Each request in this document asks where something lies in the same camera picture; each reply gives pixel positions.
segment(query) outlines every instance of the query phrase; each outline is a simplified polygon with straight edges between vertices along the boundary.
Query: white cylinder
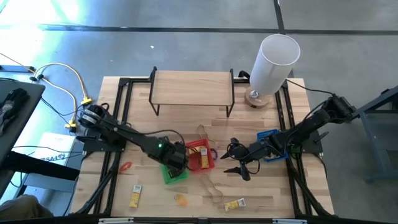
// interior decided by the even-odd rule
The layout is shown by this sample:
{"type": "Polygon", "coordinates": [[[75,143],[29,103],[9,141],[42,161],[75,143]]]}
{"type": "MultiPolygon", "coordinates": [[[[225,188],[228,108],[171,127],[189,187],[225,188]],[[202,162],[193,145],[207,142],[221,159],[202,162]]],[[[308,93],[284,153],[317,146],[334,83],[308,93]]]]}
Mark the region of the white cylinder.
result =
{"type": "Polygon", "coordinates": [[[250,85],[260,95],[279,90],[300,57],[300,46],[291,37],[273,34],[261,42],[250,74],[250,85]]]}

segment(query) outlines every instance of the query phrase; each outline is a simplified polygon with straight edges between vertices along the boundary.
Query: wooden base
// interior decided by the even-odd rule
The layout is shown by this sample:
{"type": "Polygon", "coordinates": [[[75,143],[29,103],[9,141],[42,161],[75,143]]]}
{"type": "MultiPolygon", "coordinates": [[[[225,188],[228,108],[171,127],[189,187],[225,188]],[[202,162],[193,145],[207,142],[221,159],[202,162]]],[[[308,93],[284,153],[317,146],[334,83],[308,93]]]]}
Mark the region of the wooden base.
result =
{"type": "Polygon", "coordinates": [[[250,92],[252,92],[251,86],[246,89],[244,94],[244,101],[253,108],[262,108],[266,104],[268,104],[272,98],[271,95],[259,95],[257,98],[252,98],[250,96],[250,92]]]}

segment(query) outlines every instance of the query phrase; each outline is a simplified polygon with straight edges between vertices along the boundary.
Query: wooden tabletop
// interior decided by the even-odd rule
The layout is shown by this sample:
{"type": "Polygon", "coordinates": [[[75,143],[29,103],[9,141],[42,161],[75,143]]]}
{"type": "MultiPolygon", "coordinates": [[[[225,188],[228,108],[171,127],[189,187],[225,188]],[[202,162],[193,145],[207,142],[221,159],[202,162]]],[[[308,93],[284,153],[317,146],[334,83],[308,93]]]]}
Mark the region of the wooden tabletop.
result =
{"type": "MultiPolygon", "coordinates": [[[[292,80],[304,84],[302,79],[292,80]]],[[[99,94],[98,103],[109,103],[110,111],[113,110],[118,82],[119,77],[104,77],[99,94]]],[[[275,99],[273,98],[264,108],[251,108],[244,102],[247,87],[248,84],[235,84],[235,106],[229,118],[225,118],[224,106],[165,105],[162,106],[161,114],[156,116],[148,102],[150,85],[137,83],[132,89],[127,121],[133,128],[142,132],[175,129],[182,133],[186,142],[200,138],[197,126],[202,124],[206,128],[208,137],[218,143],[218,154],[222,155],[226,152],[226,146],[232,137],[238,138],[241,143],[248,146],[256,140],[257,132],[279,129],[275,99]]],[[[289,91],[295,121],[298,123],[310,111],[307,94],[305,90],[291,84],[289,91]]],[[[171,141],[178,141],[178,137],[174,134],[170,134],[169,138],[171,141]]],[[[103,157],[104,153],[95,152],[83,161],[71,212],[81,208],[98,186],[103,157]]],[[[223,173],[226,169],[238,166],[237,161],[217,160],[216,167],[207,174],[216,188],[224,194],[221,203],[212,203],[211,196],[200,182],[200,174],[191,174],[188,180],[165,185],[159,164],[149,159],[133,144],[128,143],[126,151],[122,154],[120,164],[125,162],[132,162],[133,165],[131,169],[118,175],[112,209],[114,217],[288,218],[294,216],[285,161],[261,162],[259,173],[252,175],[251,180],[246,182],[237,174],[223,173]],[[134,185],[142,186],[138,208],[129,207],[134,185]],[[188,201],[187,206],[177,205],[174,199],[177,194],[185,196],[188,201]],[[224,203],[239,198],[245,199],[246,207],[224,211],[224,203]]],[[[303,164],[309,189],[324,208],[333,213],[322,164],[315,156],[308,154],[303,155],[303,164]]],[[[256,169],[257,163],[253,162],[248,167],[256,169]]],[[[104,191],[101,210],[105,208],[107,196],[108,187],[104,191]]],[[[300,190],[298,197],[300,208],[304,211],[300,190]]]]}
{"type": "Polygon", "coordinates": [[[230,72],[156,71],[152,103],[231,106],[231,79],[230,72]]]}

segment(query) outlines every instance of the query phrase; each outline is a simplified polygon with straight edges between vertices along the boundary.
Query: wooden table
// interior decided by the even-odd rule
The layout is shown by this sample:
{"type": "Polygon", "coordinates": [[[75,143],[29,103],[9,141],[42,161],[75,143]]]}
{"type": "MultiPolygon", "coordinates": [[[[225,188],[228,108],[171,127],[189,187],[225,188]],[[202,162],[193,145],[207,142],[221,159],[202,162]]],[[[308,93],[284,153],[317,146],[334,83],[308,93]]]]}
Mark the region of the wooden table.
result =
{"type": "MultiPolygon", "coordinates": [[[[303,85],[302,79],[293,81],[303,85]]],[[[119,77],[104,77],[98,104],[109,103],[110,111],[118,89],[119,77]]],[[[275,99],[261,109],[250,108],[244,102],[248,84],[235,84],[235,106],[229,118],[225,117],[225,107],[220,106],[162,106],[156,116],[148,102],[150,84],[137,83],[132,89],[132,97],[127,121],[138,131],[148,132],[159,129],[175,129],[182,133],[186,142],[199,139],[197,126],[202,124],[210,139],[218,143],[218,154],[226,152],[231,137],[248,145],[256,140],[256,133],[268,129],[279,129],[275,99]]],[[[310,111],[305,90],[289,84],[290,97],[296,123],[310,111]]],[[[174,134],[171,141],[177,141],[174,134]]],[[[73,198],[71,212],[77,211],[88,200],[98,185],[104,153],[95,152],[83,161],[80,176],[73,198]]],[[[212,203],[210,195],[203,188],[201,175],[190,175],[188,180],[173,185],[165,185],[159,164],[149,159],[133,144],[127,144],[120,164],[132,162],[133,167],[120,172],[116,184],[112,216],[127,217],[228,217],[228,218],[277,218],[293,217],[292,199],[285,161],[261,162],[257,175],[249,182],[237,174],[225,174],[224,170],[238,166],[232,159],[217,160],[215,168],[208,173],[217,189],[224,193],[221,203],[212,203]],[[129,200],[134,185],[142,185],[138,208],[130,208],[129,200]],[[177,205],[174,197],[183,194],[188,200],[186,207],[177,205]],[[244,198],[246,207],[224,211],[223,204],[244,198]]],[[[308,187],[318,201],[333,213],[325,172],[320,161],[313,155],[303,155],[303,164],[308,187]]],[[[248,167],[255,169],[257,163],[248,167]]],[[[104,191],[101,209],[105,208],[108,187],[104,191]]],[[[304,211],[301,191],[298,190],[300,208],[304,211]]]]}

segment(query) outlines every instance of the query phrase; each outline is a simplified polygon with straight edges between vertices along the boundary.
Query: wooden shelf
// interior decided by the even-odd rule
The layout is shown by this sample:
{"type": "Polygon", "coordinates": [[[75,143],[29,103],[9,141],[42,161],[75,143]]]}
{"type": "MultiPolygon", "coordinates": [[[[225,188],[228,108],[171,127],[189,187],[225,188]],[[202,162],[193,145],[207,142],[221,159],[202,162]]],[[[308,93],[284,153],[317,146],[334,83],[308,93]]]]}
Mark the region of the wooden shelf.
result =
{"type": "Polygon", "coordinates": [[[150,79],[149,103],[156,115],[159,115],[159,105],[196,105],[226,106],[228,117],[234,105],[232,69],[229,72],[189,72],[159,71],[154,67],[150,79]]]}

